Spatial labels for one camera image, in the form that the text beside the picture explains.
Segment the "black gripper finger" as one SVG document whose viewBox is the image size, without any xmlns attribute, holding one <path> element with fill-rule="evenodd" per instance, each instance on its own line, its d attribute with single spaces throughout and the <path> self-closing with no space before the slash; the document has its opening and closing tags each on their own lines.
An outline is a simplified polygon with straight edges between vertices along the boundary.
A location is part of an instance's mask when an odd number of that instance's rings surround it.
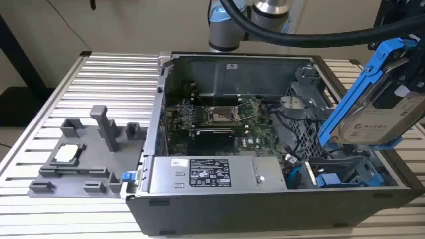
<svg viewBox="0 0 425 239">
<path fill-rule="evenodd" d="M 408 51 L 408 63 L 404 68 L 404 96 L 425 93 L 425 43 L 404 42 Z"/>
<path fill-rule="evenodd" d="M 377 109 L 392 109 L 410 90 L 402 83 L 389 82 L 378 91 L 373 100 L 373 106 Z"/>
</svg>

